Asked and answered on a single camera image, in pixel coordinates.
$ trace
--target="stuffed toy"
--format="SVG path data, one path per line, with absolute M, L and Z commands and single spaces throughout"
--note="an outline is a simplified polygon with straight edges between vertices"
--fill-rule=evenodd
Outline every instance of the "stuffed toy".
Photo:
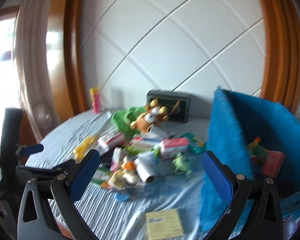
M 167 121 L 168 118 L 168 108 L 160 106 L 158 99 L 154 99 L 150 104 L 145 105 L 145 112 L 130 124 L 130 129 L 138 129 L 139 132 L 146 133 L 150 125 L 160 126 L 160 123 Z

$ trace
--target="orange toy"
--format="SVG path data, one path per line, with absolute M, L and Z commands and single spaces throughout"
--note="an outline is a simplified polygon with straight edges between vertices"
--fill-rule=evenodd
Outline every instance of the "orange toy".
M 260 138 L 260 137 L 256 137 L 256 138 L 253 140 L 253 142 L 251 142 L 251 143 L 249 143 L 249 144 L 247 145 L 248 150 L 251 150 L 251 151 L 252 151 L 253 148 L 254 148 L 255 146 L 259 145 L 260 141 L 261 141 L 261 138 Z
M 130 129 L 138 129 L 139 132 L 146 133 L 150 125 L 159 126 L 161 122 L 167 121 L 169 118 L 167 107 L 160 106 L 157 99 L 154 99 L 150 104 L 146 104 L 145 110 L 130 124 Z
M 134 162 L 126 162 L 124 164 L 121 165 L 121 169 L 127 170 L 127 171 L 135 171 L 136 170 L 136 165 L 134 164 Z

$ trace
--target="green figurine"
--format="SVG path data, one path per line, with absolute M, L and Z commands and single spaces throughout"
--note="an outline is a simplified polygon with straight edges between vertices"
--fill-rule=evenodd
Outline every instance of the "green figurine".
M 129 126 L 131 122 L 135 121 L 144 111 L 144 106 L 118 110 L 113 114 L 111 122 L 117 131 L 122 132 L 128 139 L 131 139 L 136 133 L 139 133 L 139 131 L 137 129 L 132 130 Z
M 260 165 L 262 166 L 265 161 L 266 161 L 266 158 L 268 156 L 268 152 L 267 152 L 267 149 L 264 148 L 263 146 L 261 145 L 256 145 L 252 151 L 251 151 L 251 155 L 252 155 L 252 158 L 255 159 L 255 161 Z
M 175 173 L 177 175 L 186 173 L 186 175 L 189 175 L 191 173 L 190 167 L 190 161 L 188 158 L 182 155 L 182 153 L 178 153 L 177 157 L 172 161 L 173 165 L 175 166 Z

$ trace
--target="green toy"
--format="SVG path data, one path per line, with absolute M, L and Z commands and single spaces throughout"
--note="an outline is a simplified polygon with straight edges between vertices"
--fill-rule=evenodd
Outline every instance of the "green toy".
M 115 126 L 117 131 L 122 132 L 127 139 L 132 138 L 136 133 L 139 133 L 137 129 L 130 129 L 129 125 L 132 121 L 135 121 L 137 117 L 145 111 L 144 106 L 140 107 L 129 107 L 124 110 L 116 111 L 112 118 L 111 122 Z
M 251 151 L 251 156 L 255 159 L 255 161 L 259 165 L 263 165 L 263 163 L 266 161 L 266 158 L 268 156 L 268 152 L 266 148 L 264 148 L 261 145 L 256 145 L 252 151 Z
M 161 158 L 160 148 L 153 147 L 152 151 L 153 151 L 153 155 L 154 155 L 155 158 L 157 158 L 157 159 Z
M 126 146 L 124 149 L 127 151 L 127 153 L 129 155 L 135 155 L 135 156 L 137 156 L 139 153 L 142 153 L 142 151 L 140 151 L 140 150 L 138 150 L 138 149 L 136 149 L 134 147 L 131 147 L 131 146 Z
M 186 173 L 186 175 L 189 175 L 191 173 L 190 161 L 188 158 L 183 156 L 182 153 L 178 153 L 177 157 L 172 161 L 172 163 L 175 166 L 175 174 L 179 175 Z

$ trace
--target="black box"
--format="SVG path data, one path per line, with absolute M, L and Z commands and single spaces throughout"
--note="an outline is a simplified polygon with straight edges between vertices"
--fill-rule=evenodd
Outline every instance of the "black box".
M 181 92 L 172 92 L 164 90 L 150 90 L 147 94 L 147 102 L 150 103 L 154 99 L 158 99 L 161 105 L 168 108 L 169 113 L 180 100 L 179 107 L 169 116 L 169 120 L 188 122 L 190 109 L 190 95 Z

